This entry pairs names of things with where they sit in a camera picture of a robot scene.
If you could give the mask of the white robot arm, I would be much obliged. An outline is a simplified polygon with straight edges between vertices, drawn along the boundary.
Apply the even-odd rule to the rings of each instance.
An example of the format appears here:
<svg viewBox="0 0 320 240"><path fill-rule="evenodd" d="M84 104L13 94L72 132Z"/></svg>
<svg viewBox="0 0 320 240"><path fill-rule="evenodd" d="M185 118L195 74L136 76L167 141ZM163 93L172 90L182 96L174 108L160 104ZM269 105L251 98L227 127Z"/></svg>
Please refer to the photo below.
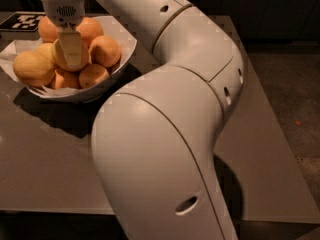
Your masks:
<svg viewBox="0 0 320 240"><path fill-rule="evenodd" d="M216 139L237 105L245 66L237 44L187 0L96 0L158 61L99 110L91 147L128 240L238 240L214 166ZM42 0L60 10L81 0Z"/></svg>

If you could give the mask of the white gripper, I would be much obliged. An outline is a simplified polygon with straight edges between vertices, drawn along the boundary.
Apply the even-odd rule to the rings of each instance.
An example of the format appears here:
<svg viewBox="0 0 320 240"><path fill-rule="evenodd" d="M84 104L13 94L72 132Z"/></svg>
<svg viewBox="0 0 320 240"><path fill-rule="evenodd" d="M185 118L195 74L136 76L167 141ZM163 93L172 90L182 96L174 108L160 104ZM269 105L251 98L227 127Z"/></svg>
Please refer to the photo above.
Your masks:
<svg viewBox="0 0 320 240"><path fill-rule="evenodd" d="M59 27L58 40L67 66L81 66L81 34L73 27L78 26L84 16L84 0L41 0L43 9L51 22Z"/></svg>

